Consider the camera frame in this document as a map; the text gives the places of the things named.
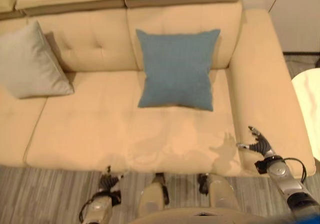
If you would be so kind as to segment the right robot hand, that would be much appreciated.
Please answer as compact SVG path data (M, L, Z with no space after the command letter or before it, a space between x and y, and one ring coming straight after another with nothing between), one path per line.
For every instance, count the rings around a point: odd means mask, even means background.
M264 137L264 135L258 131L253 126L248 126L251 134L255 137L255 143L253 144L243 144L238 142L236 146L240 149L251 150L253 152L261 154L264 158L275 156L276 153L270 145L269 141Z

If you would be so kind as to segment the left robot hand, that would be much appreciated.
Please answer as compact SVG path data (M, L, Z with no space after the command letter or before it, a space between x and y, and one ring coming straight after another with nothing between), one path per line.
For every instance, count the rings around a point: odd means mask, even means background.
M108 165L106 170L102 173L99 183L99 191L110 191L116 184L124 177L123 173L113 174L111 166Z

